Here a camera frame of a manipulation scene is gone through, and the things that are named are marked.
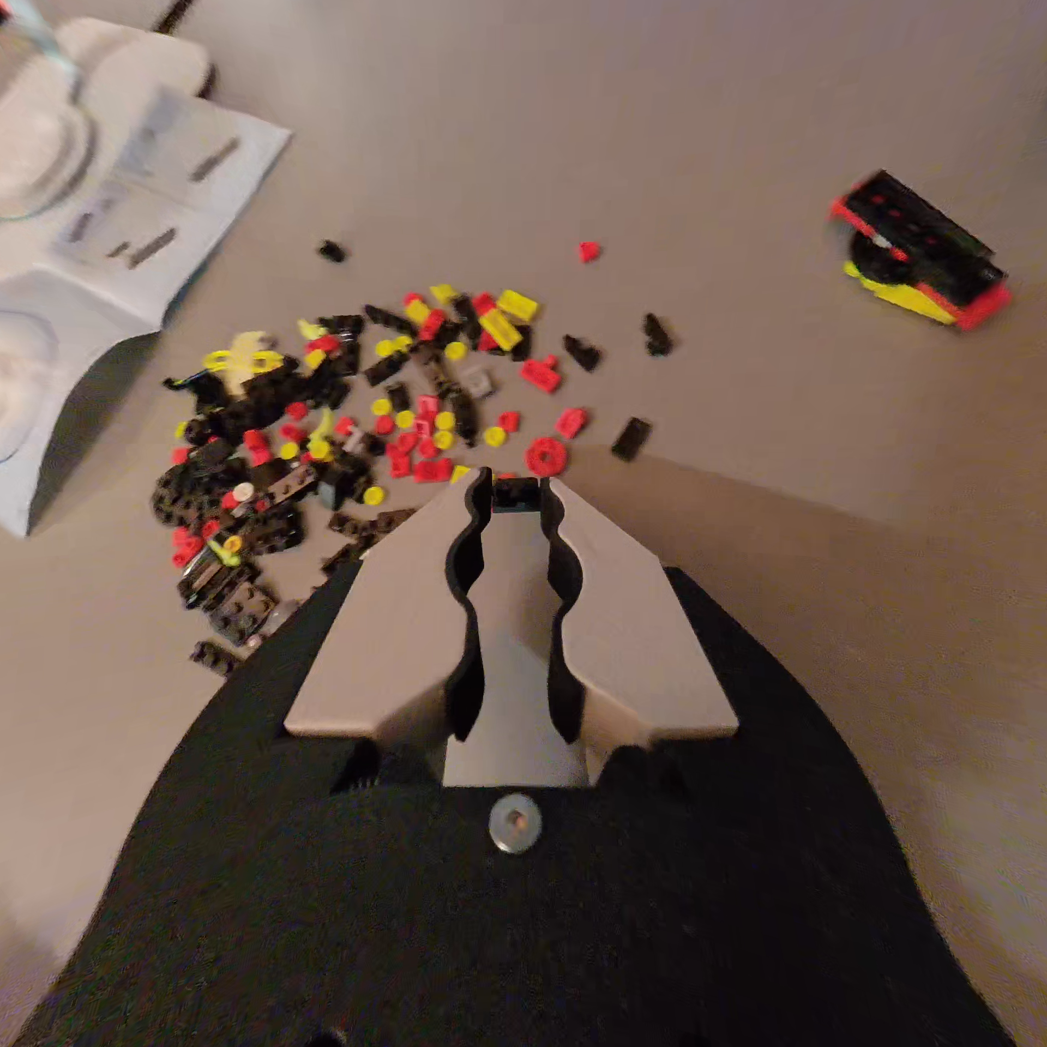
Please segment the pile of lego pieces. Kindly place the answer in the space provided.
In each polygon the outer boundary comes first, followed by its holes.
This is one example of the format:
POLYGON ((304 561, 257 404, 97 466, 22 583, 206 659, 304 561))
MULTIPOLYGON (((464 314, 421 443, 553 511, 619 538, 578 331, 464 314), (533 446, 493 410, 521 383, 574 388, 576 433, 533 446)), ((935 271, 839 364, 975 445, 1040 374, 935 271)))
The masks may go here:
POLYGON ((516 410, 485 423, 480 406, 497 387, 474 354, 515 364, 530 388, 560 386, 557 355, 534 354, 536 303, 510 290, 430 292, 433 302, 406 295, 401 312, 369 304, 300 320, 298 356, 245 332, 196 373, 164 379, 194 410, 149 507, 171 535, 181 605, 211 630, 190 655, 196 665, 228 678, 295 615, 263 560, 304 544, 310 507, 344 540, 322 562, 330 578, 411 518, 413 507, 381 510, 389 480, 461 482, 468 466, 453 452, 495 449, 519 431, 516 410))

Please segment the instruction booklet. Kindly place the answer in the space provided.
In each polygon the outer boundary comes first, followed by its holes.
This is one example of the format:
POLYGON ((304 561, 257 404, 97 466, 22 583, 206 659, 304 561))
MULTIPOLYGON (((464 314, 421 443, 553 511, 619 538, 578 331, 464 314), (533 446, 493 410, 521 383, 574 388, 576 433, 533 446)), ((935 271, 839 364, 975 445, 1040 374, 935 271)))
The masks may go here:
POLYGON ((35 260, 2 223, 2 528, 26 536, 67 400, 113 348, 154 335, 292 138, 289 129, 162 89, 35 260))

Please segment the black yellow red lego model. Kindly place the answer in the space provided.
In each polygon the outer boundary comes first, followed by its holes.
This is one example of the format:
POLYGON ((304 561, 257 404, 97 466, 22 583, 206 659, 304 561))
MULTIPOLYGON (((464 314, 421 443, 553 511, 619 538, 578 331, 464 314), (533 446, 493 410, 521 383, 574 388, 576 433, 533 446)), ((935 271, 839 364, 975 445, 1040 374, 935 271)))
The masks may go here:
POLYGON ((833 200, 829 216, 850 230, 845 273, 881 302, 972 332, 1013 299, 992 248, 887 171, 833 200))

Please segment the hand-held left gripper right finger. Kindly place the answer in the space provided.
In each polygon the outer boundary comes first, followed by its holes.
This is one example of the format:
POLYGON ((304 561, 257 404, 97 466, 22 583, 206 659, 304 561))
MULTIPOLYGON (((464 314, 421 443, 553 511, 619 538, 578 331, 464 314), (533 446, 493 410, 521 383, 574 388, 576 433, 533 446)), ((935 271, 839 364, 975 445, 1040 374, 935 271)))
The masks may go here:
POLYGON ((661 560, 559 478, 540 483, 559 599, 547 701, 565 742, 620 748, 734 735, 737 714, 661 560))

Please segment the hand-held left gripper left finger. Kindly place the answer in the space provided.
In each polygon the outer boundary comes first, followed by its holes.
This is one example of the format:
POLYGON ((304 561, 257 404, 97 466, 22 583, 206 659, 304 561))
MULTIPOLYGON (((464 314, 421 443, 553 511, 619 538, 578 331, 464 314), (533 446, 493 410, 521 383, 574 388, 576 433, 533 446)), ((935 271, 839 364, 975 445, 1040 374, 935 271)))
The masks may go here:
POLYGON ((468 738, 485 694, 469 589, 492 497, 492 470, 469 469, 362 557, 285 718, 290 735, 381 750, 468 738))

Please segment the white stand base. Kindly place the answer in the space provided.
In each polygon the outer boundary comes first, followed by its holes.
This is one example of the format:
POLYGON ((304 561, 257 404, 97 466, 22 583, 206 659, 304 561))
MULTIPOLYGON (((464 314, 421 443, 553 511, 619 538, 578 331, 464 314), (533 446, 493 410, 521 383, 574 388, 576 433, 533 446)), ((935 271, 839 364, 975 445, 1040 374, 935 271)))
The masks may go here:
POLYGON ((2 2, 1 216, 31 220, 73 194, 105 141, 161 88, 197 97, 213 65, 170 34, 83 16, 52 25, 2 2))

